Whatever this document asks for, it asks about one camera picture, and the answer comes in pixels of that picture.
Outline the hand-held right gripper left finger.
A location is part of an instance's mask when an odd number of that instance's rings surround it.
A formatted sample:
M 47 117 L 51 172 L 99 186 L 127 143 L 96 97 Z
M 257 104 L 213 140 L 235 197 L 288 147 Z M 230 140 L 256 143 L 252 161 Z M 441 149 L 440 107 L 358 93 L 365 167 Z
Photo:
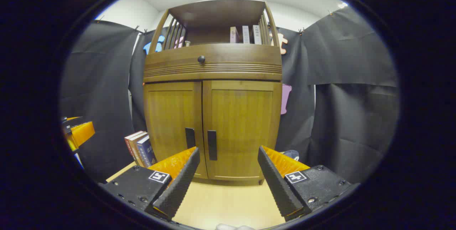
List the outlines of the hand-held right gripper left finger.
M 199 163 L 199 148 L 192 147 L 148 168 L 134 165 L 101 187 L 130 207 L 171 220 Z

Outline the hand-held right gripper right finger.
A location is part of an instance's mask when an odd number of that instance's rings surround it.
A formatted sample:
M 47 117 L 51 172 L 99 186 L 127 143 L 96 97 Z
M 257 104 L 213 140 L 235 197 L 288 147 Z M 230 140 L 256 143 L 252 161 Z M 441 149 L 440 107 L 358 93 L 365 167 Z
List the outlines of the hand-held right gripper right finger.
M 325 165 L 310 167 L 265 146 L 259 148 L 258 163 L 285 221 L 314 214 L 359 186 Z

